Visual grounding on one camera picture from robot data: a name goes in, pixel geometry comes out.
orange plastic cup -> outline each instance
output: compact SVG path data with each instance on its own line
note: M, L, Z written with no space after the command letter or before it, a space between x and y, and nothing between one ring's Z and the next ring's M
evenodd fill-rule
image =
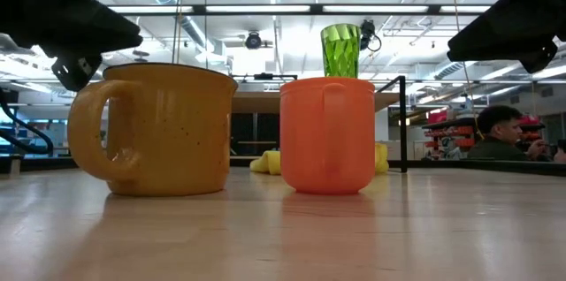
M374 90L351 78L281 88L281 175L300 193L355 194L375 173Z

cable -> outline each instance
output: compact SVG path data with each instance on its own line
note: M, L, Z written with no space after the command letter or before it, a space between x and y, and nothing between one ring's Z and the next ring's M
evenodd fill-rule
M531 89L531 99L532 99L532 115L533 116L537 116L537 101L534 98L535 95L535 91L534 91L534 81L533 83L531 83L532 89Z
M458 15L458 0L454 0L454 9L455 9L455 16L456 16L456 30L458 31L458 33L460 33L460 17ZM474 94L471 92L471 83L470 83L470 77L468 76L468 67L466 66L466 62L462 62L463 64L463 72L466 75L466 85L468 87L468 94L471 97L471 114L474 117L474 121L476 123L476 128L478 129L478 134L479 137L483 140L484 139L484 134L481 133L481 131L479 130L479 125L478 125L478 116L476 115L476 108L474 106Z
M16 139L15 137L11 136L11 134L8 134L6 131L4 131L2 129L0 129L0 137L1 138L9 141L13 146L15 146L17 148L21 148L28 153L32 153L32 154L51 154L51 153L53 153L53 142L51 141L51 139L47 135L45 135L44 133L42 133L38 129L34 128L33 126L28 125L27 123L20 120L19 118L16 118L11 113L10 108L8 108L8 103L6 102L6 98L4 97L4 91L1 90L1 89L0 89L0 106L2 107L2 110L4 111L6 116L8 116L8 118L11 118L14 122L17 122L18 124L23 125L26 129L35 133L40 138L42 138L42 140L45 141L45 144L47 144L47 147L46 148L37 148L37 147L31 146L31 145L28 145L28 144L24 144L21 141L19 141L18 139Z
M173 28L175 32L173 33L172 62L174 64L178 64L180 61L180 29L183 21L182 6L183 6L182 0L177 0L175 6L175 12L176 12L175 27Z
M381 38L379 38L376 34L373 34L373 36L378 40L379 42L379 47L377 49L372 49L370 48L370 45L368 44L368 50L371 52L378 52L381 50L381 46L383 45L383 43L381 42Z

wooden table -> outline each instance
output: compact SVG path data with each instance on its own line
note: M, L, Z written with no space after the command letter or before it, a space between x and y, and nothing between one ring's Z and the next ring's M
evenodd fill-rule
M279 114L279 92L236 92L232 99L232 113L275 113ZM376 93L377 112L399 102L398 93Z
M466 170L294 194L233 169L226 190L109 195L81 171L0 181L2 280L563 280L566 181Z

ceiling light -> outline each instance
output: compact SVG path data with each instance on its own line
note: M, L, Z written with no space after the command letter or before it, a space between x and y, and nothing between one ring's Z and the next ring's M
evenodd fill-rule
M178 14L193 12L193 6L155 5L155 6L108 6L119 14Z
M410 118L405 118L405 125L410 125Z
M459 5L458 12L485 12L490 6L469 6L469 5ZM442 6L440 7L440 13L455 13L456 6Z
M23 65L17 61L14 61L8 57L4 58L3 62L0 62L0 72L10 74L15 77L22 78L46 78L53 77L51 71L43 71L36 69L30 65Z
M220 56L217 55L215 53L209 52L209 51L204 51L201 52L200 54L195 56L196 61L198 61L199 63L205 63L205 62L209 62L209 63L226 63L226 57L225 56Z
M424 83L413 83L412 85L410 85L410 87L407 87L407 89L405 90L405 93L407 95L412 95L416 91L420 90L423 87L425 87Z
M566 65L561 65L555 68L545 69L532 75L533 79L544 79L554 77L555 75L566 73Z
M500 69L500 70L491 72L491 73L489 73L489 74L487 74L487 75L481 77L480 79L481 79L481 80L490 80L490 79L493 79L493 78L498 78L498 77L500 77L500 76L502 76L502 75L504 75L504 74L507 74L507 73L509 73L509 72L512 72L512 71L514 71L515 69L518 69L518 68L520 68L520 67L522 67L522 65L521 65L520 63L516 63L516 64L514 64L514 65L509 65L509 66L506 66L505 68L502 68L502 69Z
M51 93L51 89L49 89L48 87L44 87L42 85L38 85L37 83L28 82L26 84L20 84L20 83L12 82L11 84L16 87L23 87L38 92L43 92L48 94Z
M486 95L473 95L473 96L469 96L469 98L472 99L472 100L479 100L484 96L486 96ZM466 97L460 96L460 97L457 97L455 99L452 99L452 102L454 102L454 103L465 103L466 99L467 99Z
M428 6L422 5L335 5L323 6L323 12L382 12L382 13L421 13L427 12Z
M518 88L518 87L506 87L506 88L504 88L504 89L495 91L495 92L491 93L490 95L503 95L503 94L506 94L507 92L512 91L512 90L515 90L515 89L517 89L517 88Z
M436 98L436 96L434 96L434 95L428 95L428 96L425 96L424 98L418 100L418 103L419 104L429 103L431 101L434 101L435 98Z
M231 5L207 6L209 12L308 12L308 5Z
M28 103L28 106L69 106L70 103Z

green glass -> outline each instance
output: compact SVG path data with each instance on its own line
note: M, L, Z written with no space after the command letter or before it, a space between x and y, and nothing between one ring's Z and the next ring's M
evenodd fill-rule
M360 27L338 24L320 32L326 77L357 78L360 56Z

